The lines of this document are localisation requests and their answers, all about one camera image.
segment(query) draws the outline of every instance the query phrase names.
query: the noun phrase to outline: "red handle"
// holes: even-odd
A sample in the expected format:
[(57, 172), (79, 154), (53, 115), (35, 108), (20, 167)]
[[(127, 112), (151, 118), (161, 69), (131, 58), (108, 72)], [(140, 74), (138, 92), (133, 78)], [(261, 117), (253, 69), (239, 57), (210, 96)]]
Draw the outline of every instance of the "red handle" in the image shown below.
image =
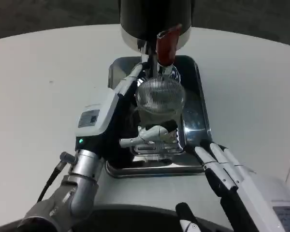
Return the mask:
[(182, 25), (178, 24), (157, 35), (156, 52), (160, 65), (170, 66), (173, 64), (181, 28)]

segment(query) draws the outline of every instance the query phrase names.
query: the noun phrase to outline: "drip tray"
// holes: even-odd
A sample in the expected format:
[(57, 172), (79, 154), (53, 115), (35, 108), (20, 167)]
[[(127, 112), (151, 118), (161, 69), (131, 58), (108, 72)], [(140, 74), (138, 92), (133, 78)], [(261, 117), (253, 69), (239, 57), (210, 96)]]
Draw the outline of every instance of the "drip tray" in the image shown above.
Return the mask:
[[(140, 57), (122, 57), (109, 68), (108, 86), (114, 89), (141, 62)], [(143, 144), (132, 147), (134, 159), (129, 167), (117, 169), (109, 162), (106, 171), (113, 177), (148, 177), (161, 175), (202, 174), (203, 167), (193, 154), (202, 139), (212, 140), (201, 79), (197, 64), (188, 56), (176, 56), (175, 67), (181, 75), (181, 84), (186, 91), (186, 103), (181, 115), (181, 124), (176, 131), (176, 140), (171, 144)]]

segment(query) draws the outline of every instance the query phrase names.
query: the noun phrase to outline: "silver joint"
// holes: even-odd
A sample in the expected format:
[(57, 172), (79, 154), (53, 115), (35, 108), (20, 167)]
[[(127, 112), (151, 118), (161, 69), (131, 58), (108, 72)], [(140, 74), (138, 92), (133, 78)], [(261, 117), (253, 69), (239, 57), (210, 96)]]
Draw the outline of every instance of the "silver joint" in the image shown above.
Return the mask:
[(77, 157), (77, 163), (71, 166), (69, 174), (78, 174), (98, 181), (104, 159), (87, 150), (78, 150), (75, 157)]

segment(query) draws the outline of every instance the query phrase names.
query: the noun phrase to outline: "white casing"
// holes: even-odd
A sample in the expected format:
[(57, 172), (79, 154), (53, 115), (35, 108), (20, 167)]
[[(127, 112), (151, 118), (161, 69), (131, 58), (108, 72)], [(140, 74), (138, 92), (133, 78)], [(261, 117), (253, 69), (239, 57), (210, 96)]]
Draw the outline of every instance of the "white casing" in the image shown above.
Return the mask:
[(107, 88), (105, 91), (105, 98), (103, 99), (101, 103), (85, 107), (83, 112), (100, 110), (99, 115), (94, 126), (77, 128), (75, 131), (76, 137), (99, 135), (106, 130), (113, 116), (119, 97), (114, 90)]
[(274, 206), (290, 206), (290, 190), (285, 182), (251, 174), (245, 176), (237, 193), (260, 232), (290, 231), (283, 227), (273, 210)]

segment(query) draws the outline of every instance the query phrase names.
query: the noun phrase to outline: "clear glass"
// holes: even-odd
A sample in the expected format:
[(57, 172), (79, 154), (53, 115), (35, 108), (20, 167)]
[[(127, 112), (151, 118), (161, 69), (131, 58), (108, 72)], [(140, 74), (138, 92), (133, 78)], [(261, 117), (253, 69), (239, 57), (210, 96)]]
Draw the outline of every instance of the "clear glass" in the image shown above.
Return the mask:
[(185, 89), (171, 78), (150, 78), (143, 82), (136, 92), (141, 126), (160, 124), (171, 119), (178, 123), (185, 98)]

